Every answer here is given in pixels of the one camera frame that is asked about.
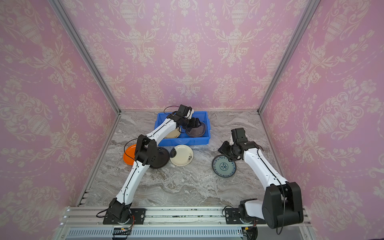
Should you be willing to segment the right aluminium corner post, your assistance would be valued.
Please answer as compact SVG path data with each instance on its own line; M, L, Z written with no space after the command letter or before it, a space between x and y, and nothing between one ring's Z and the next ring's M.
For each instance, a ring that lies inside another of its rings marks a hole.
M307 29L317 7L320 4L320 0L310 0L308 1L308 4L300 18L300 21L298 22L297 27L295 28L293 35L291 37L291 40L287 46L287 49L285 50L283 57L276 69L275 74L273 75L273 78L271 80L271 83L269 87L267 88L267 91L263 97L263 100L261 102L261 105L258 109L258 114L261 116L263 112L265 111L267 104L275 90L275 88L278 85L279 79L283 75L288 63L290 62L302 36L304 35L305 30Z

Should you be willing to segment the blue patterned porcelain plate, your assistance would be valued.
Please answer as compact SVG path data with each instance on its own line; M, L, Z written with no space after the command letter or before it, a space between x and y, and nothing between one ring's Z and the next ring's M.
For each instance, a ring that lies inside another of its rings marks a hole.
M236 173L237 166L235 162L230 162L225 155L218 155L212 161L212 169L219 177L229 178Z

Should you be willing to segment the cream plate with flowers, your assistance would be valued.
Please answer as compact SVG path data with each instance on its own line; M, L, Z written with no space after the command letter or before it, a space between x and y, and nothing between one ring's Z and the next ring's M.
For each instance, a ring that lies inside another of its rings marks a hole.
M171 162L179 167L188 165L193 158L193 150L187 145L175 146L170 152Z

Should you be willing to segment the aluminium corner post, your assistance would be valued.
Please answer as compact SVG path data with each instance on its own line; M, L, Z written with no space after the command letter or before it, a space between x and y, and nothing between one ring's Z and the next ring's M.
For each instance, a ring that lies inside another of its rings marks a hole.
M271 80L271 83L269 87L267 88L267 91L263 97L263 100L261 102L261 105L258 109L258 114L261 116L263 112L265 111L267 104L275 90L275 88L278 85L279 79L283 75L288 63L290 62L302 36L304 35L305 30L307 29L317 7L320 4L320 0L310 0L308 1L308 4L300 18L300 21L298 22L297 27L295 28L293 35L291 37L291 40L287 46L287 49L285 50L283 57L276 69L275 74L273 75L273 78Z
M101 88L102 92L104 93L105 97L107 98L108 102L110 103L111 107L114 109L115 113L117 115L119 115L121 113L121 109L118 106L118 103L117 103L115 97L113 96L112 92L110 91L108 85L106 84L106 82L102 76L102 72L97 67L96 62L93 60L93 58L92 58L90 52L88 51L84 41L82 40L79 31L76 29L72 20L70 19L70 17L66 13L64 5L60 1L56 1L56 0L48 0L48 2L51 5L51 7L53 8L54 12L56 13L61 24L64 26L70 39L74 43L74 46L78 50L83 61L87 65L88 69L90 70L91 74L95 78L96 82L98 83L99 87Z

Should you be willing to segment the orange plate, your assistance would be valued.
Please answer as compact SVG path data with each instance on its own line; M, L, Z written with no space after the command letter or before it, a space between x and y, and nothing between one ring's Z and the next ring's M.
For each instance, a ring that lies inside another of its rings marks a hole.
M125 153L123 154L123 160L129 166L132 166L135 162L135 151L136 145L132 145L125 149Z

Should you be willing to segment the left aluminium corner post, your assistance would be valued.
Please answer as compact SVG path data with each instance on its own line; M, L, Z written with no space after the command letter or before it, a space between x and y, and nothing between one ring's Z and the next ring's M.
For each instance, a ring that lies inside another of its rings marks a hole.
M111 107L114 109L115 113L117 115L119 115L121 113L121 109L118 106L118 103L117 103L115 97L113 96L112 92L110 91L108 85L106 84L106 82L102 76L102 72L97 67L96 62L93 60L93 58L92 58L90 52L88 51L84 41L82 40L79 31L76 29L72 20L70 19L70 17L66 13L64 5L60 1L56 1L56 0L48 0L48 2L51 5L51 7L53 8L54 12L56 13L61 24L64 26L70 39L74 43L74 46L78 50L83 61L87 65L88 69L90 70L91 74L95 78L96 82L98 83L99 87L101 88L102 92L104 93L105 97L107 98L108 102L110 103Z

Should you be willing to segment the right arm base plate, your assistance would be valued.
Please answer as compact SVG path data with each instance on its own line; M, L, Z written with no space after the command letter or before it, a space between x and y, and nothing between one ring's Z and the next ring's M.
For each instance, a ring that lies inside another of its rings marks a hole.
M222 215L225 218L227 225L262 225L266 224L263 219L256 217L241 217L240 211L238 208L233 208L230 206L225 206L222 210Z

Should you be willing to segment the blue plastic bin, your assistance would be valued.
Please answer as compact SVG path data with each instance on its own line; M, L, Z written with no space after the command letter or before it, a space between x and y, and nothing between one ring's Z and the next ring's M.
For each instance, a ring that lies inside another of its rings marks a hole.
M181 130L181 135L176 139L163 139L158 146L159 147L174 147L178 145L187 145L187 146L197 146L197 145L208 145L211 139L211 123L209 119L208 112L206 111L197 111L192 115L193 118L199 118L200 122L206 124L206 132L203 137L191 138L189 137L185 130Z

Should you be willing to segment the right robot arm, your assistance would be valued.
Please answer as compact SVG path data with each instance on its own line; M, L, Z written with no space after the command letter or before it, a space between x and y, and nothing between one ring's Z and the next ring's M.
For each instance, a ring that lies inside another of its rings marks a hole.
M248 140L243 128L231 130L233 143L225 141L218 149L231 162L244 161L254 171L264 190L262 201L243 200L239 204L240 218L248 223L264 220L271 229L304 222L302 191L296 182L289 182L266 159L262 147Z

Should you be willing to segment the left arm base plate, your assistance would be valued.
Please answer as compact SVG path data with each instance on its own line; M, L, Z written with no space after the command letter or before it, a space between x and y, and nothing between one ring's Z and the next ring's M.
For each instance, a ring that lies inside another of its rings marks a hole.
M133 208L127 211L123 211L120 218L112 214L110 210L107 210L103 220L104 225L143 225L146 217L146 209Z

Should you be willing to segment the brownish glass plate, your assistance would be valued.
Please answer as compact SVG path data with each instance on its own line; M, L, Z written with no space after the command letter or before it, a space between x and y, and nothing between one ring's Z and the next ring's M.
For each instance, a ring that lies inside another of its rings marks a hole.
M200 122L199 127L186 129L186 134L191 138L199 138L204 136L206 129L206 124L204 122Z

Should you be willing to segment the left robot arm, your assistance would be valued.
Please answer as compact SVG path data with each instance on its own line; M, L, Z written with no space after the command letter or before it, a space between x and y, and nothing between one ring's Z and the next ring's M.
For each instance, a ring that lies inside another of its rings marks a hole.
M131 211L135 192L146 171L161 163L158 144L172 131L181 127L183 129L197 128L201 125L198 118L193 117L192 107L180 105L177 111L167 115L166 119L152 132L139 135L136 138L136 150L134 164L119 193L113 198L107 209L101 211L106 213L97 218L103 219L104 224L133 225L134 214Z

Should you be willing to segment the black round plate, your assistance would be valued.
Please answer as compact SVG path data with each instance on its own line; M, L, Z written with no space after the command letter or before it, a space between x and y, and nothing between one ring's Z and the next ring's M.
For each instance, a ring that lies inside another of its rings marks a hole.
M157 156L155 160L151 161L151 169L160 169L168 164L170 160L170 153L167 149L163 147L157 147Z

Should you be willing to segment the cream plate with characters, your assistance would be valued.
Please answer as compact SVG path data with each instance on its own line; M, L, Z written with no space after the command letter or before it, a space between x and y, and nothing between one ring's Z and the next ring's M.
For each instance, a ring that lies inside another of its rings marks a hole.
M181 135L181 129L180 129L180 128L177 128L177 129L173 130L172 132L170 132L170 133L165 137L165 139L176 139L176 138L178 138L180 135Z

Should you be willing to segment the aluminium mounting rail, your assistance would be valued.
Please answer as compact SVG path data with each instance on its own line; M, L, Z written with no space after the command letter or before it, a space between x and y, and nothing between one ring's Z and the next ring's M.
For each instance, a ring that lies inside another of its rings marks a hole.
M271 229L262 225L227 225L223 206L142 207L143 225L104 225L97 218L103 207L68 207L63 214L55 240L112 240L114 228L133 228L127 240L315 240L307 215L304 222Z

